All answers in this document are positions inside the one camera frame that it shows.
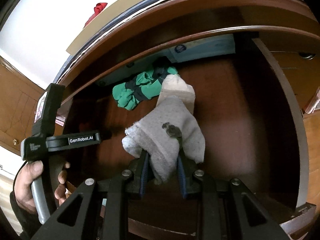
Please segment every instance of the wooden cabinet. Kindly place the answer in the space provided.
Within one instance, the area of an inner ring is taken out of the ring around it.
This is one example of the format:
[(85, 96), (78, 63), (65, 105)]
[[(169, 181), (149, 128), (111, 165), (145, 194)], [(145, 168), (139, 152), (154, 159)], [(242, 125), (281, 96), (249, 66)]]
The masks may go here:
[(20, 142), (31, 135), (38, 99), (44, 90), (0, 57), (0, 146), (20, 155)]

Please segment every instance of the screw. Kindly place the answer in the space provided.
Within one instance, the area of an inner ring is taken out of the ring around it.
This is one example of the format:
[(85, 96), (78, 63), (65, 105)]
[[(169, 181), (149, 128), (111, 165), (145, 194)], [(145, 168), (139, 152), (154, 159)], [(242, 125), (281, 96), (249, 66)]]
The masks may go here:
[(235, 186), (239, 186), (240, 185), (240, 180), (239, 179), (232, 179), (231, 183)]
[(204, 171), (203, 170), (196, 170), (195, 175), (198, 177), (202, 177), (204, 175)]
[(91, 186), (93, 183), (94, 183), (94, 179), (86, 179), (86, 180), (85, 180), (85, 184), (86, 184), (87, 186)]
[(124, 177), (128, 177), (128, 176), (131, 176), (131, 174), (132, 174), (132, 171), (130, 171), (130, 170), (124, 170), (124, 171), (122, 171), (122, 176), (124, 176)]

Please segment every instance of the red cloth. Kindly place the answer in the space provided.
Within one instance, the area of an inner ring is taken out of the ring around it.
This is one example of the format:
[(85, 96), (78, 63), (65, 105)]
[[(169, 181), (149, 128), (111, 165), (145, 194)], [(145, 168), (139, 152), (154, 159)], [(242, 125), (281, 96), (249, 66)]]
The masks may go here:
[(87, 20), (84, 27), (86, 27), (89, 24), (89, 22), (91, 22), (99, 13), (101, 13), (102, 10), (107, 6), (107, 4), (108, 3), (106, 3), (106, 2), (97, 3), (95, 8), (93, 8), (94, 14), (92, 14), (92, 16), (89, 18), (89, 20)]

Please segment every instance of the dark sleeve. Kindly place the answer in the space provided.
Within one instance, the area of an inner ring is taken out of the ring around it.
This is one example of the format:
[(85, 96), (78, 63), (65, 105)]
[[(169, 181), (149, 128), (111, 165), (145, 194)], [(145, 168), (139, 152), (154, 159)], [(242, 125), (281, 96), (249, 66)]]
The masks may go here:
[(20, 238), (23, 239), (23, 240), (28, 240), (36, 233), (36, 231), (38, 231), (38, 229), (42, 225), (39, 222), (37, 214), (35, 214), (35, 215), (30, 214), (30, 213), (28, 213), (27, 211), (25, 211), (24, 209), (22, 209), (22, 208), (20, 208), (18, 206), (16, 198), (15, 198), (15, 194), (14, 194), (14, 184), (15, 184), (15, 182), (16, 182), (16, 179), (14, 179), (13, 189), (12, 189), (12, 192), (10, 193), (10, 204), (11, 204), (12, 210), (13, 210), (14, 214), (16, 215), (19, 223), (21, 224), (21, 227), (22, 227), (22, 230), (23, 230), (23, 232), (20, 235)]

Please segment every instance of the hand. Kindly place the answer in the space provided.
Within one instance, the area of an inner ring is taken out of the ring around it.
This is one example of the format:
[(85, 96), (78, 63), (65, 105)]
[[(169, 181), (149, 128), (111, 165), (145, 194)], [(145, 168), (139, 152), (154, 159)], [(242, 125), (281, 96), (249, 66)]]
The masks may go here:
[[(64, 168), (70, 168), (70, 163), (66, 162)], [(16, 183), (14, 185), (14, 193), (17, 200), (17, 204), (22, 209), (26, 210), (31, 214), (36, 214), (36, 206), (33, 200), (30, 185), (38, 178), (43, 172), (42, 161), (36, 161), (34, 163), (27, 163), (18, 173)], [(65, 202), (66, 198), (66, 187), (64, 186), (67, 179), (67, 171), (62, 170), (59, 173), (58, 180), (59, 186), (54, 192), (54, 196), (59, 200), (59, 205)]]

